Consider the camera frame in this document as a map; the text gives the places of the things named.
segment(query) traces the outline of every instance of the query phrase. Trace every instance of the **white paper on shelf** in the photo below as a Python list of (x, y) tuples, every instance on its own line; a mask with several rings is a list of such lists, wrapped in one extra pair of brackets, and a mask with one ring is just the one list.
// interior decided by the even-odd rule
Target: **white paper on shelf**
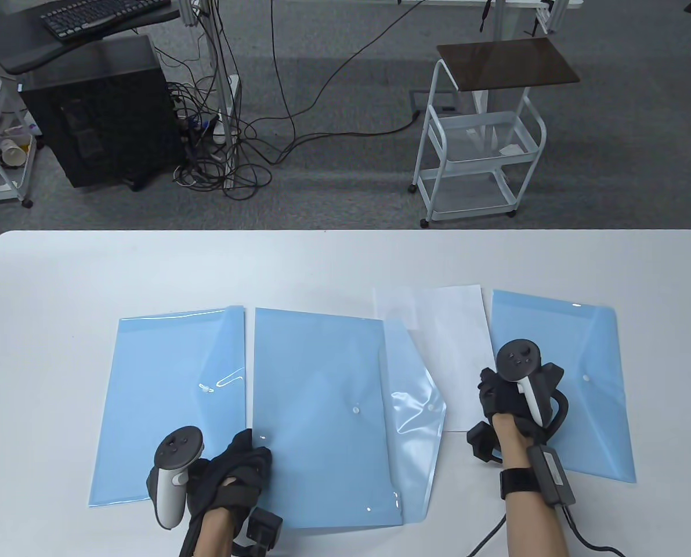
[(494, 369), (487, 316), (478, 284), (445, 288), (377, 288), (378, 319), (401, 319), (446, 400), (447, 432), (484, 419), (477, 385)]

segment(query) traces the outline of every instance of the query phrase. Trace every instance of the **keyboard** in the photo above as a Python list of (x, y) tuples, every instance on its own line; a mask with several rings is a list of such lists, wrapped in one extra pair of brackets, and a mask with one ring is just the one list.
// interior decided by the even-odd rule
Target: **keyboard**
[(169, 5), (171, 0), (80, 0), (41, 16), (60, 41), (71, 41)]

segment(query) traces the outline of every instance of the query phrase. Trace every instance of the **hand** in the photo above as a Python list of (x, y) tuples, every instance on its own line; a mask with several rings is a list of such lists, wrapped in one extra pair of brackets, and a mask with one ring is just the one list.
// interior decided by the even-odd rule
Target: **hand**
[(252, 429), (234, 436), (224, 453), (211, 459), (199, 458), (188, 469), (188, 510), (191, 522), (181, 555), (193, 555), (205, 513), (228, 509), (234, 522), (234, 536), (250, 511), (258, 504), (263, 486), (270, 478), (273, 456), (269, 449), (252, 447)]
[[(482, 409), (498, 438), (501, 432), (497, 430), (494, 416), (504, 414), (513, 418), (513, 430), (520, 432), (523, 437), (533, 438), (536, 443), (546, 443), (546, 433), (534, 422), (526, 397), (518, 392), (516, 383), (505, 381), (490, 368), (484, 368), (480, 378), (482, 382), (478, 388)], [(502, 418), (501, 425), (507, 425), (508, 419)]]
[(502, 453), (502, 467), (528, 468), (531, 462), (526, 454), (526, 449), (533, 445), (528, 437), (523, 437), (512, 414), (495, 414), (492, 417), (492, 427), (497, 435)]

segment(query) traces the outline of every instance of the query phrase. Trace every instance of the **desk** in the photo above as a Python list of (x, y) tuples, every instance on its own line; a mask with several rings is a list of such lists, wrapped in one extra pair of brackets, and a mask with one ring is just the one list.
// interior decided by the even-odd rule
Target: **desk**
[(155, 23), (171, 21), (180, 17), (178, 0), (164, 8), (135, 17), (130, 21), (103, 30), (89, 38), (78, 39), (68, 43), (57, 40), (39, 18), (62, 5), (69, 5), (72, 0), (44, 3), (28, 10), (22, 10), (0, 18), (0, 66), (10, 75), (25, 74), (75, 48), (87, 45), (96, 37), (108, 37), (117, 32), (134, 27), (151, 26)]
[[(691, 231), (417, 230), (0, 236), (0, 557), (178, 554), (185, 522), (162, 530), (150, 502), (87, 507), (119, 318), (233, 303), (372, 316), (375, 286), (476, 282), (616, 308), (639, 483), (570, 473), (573, 512), (629, 557), (691, 555)], [(464, 557), (503, 511), (497, 468), (446, 434), (427, 520), (284, 533), (281, 548)], [(480, 555), (506, 555), (504, 537)]]

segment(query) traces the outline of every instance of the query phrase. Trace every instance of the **forearm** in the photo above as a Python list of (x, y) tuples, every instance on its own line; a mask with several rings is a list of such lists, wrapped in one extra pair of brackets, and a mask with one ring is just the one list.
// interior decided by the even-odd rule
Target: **forearm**
[(204, 515), (194, 557), (230, 557), (234, 540), (234, 520), (227, 509), (214, 509)]
[[(530, 468), (528, 440), (515, 427), (512, 416), (496, 414), (494, 429), (500, 440), (502, 467)], [(557, 513), (540, 493), (516, 491), (505, 498), (509, 557), (569, 557)]]

